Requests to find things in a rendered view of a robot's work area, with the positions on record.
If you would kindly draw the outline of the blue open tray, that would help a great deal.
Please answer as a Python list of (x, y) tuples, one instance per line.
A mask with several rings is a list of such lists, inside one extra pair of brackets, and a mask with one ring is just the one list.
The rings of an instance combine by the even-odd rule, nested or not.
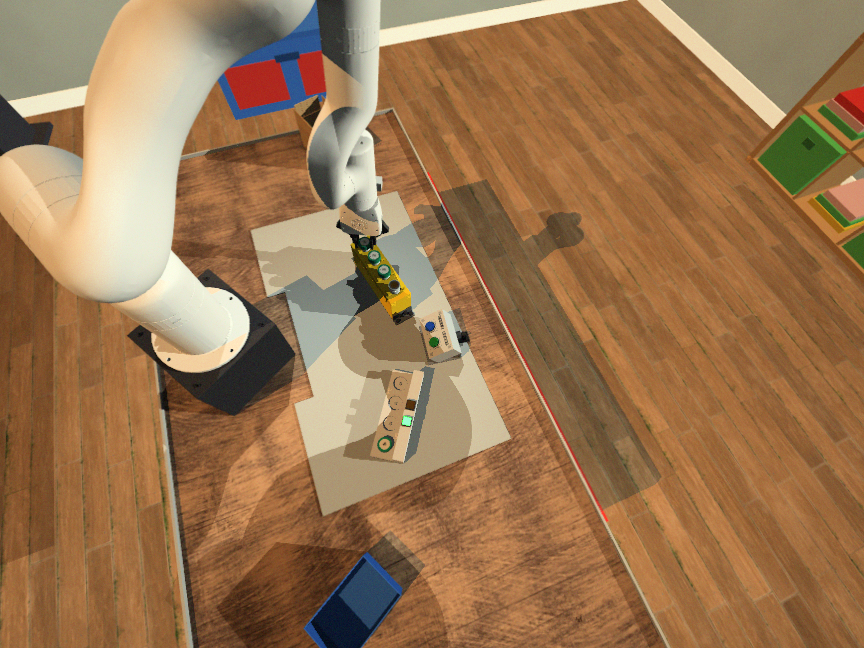
[(366, 552), (303, 629), (320, 648), (362, 648), (401, 594)]

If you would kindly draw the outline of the beige flat mat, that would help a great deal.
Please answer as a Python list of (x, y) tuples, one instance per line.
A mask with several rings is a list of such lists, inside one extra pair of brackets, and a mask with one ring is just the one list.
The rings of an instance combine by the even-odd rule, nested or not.
[[(295, 403), (322, 515), (511, 439), (467, 342), (428, 365), (419, 326), (461, 328), (397, 191), (376, 245), (411, 293), (394, 323), (354, 261), (339, 208), (251, 230), (267, 297), (286, 294), (314, 397)], [(371, 457), (393, 370), (424, 372), (404, 464)]]

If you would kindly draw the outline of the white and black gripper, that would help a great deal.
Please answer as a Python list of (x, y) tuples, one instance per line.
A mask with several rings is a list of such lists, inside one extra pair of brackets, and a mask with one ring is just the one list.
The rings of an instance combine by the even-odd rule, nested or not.
[(378, 197), (375, 203), (366, 209), (351, 209), (343, 204), (339, 207), (339, 215), (336, 227), (350, 235), (355, 248), (359, 246), (359, 235), (370, 236), (370, 249), (373, 250), (376, 238), (389, 232), (389, 227), (383, 221)]

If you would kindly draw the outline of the yellow tube rack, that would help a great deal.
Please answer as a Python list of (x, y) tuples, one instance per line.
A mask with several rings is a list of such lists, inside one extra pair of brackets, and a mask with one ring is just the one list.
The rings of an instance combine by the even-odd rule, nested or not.
[[(381, 255), (380, 264), (377, 266), (373, 266), (368, 260), (368, 253), (372, 250), (363, 252), (359, 246), (358, 248), (355, 248), (354, 243), (350, 245), (356, 266), (393, 320), (393, 315), (411, 306), (410, 291), (407, 289), (377, 245), (374, 245), (373, 247), (373, 250), (380, 252)], [(378, 275), (377, 269), (382, 264), (388, 265), (391, 269), (390, 278), (387, 280), (382, 280)], [(394, 295), (390, 292), (388, 284), (391, 280), (397, 280), (400, 282), (400, 292), (398, 294)]]

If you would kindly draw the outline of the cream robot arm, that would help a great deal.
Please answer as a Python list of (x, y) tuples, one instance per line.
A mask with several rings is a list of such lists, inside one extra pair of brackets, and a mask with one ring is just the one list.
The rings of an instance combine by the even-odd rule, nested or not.
[[(314, 2), (130, 0), (91, 73), (83, 159), (48, 145), (0, 157), (0, 213), (13, 230), (67, 290), (152, 332), (178, 371), (226, 364), (250, 327), (236, 296), (205, 288), (171, 250), (186, 138), (220, 76), (289, 35)], [(366, 209), (383, 185), (365, 130), (378, 99), (380, 0), (316, 2), (326, 100), (309, 183), (326, 209)]]

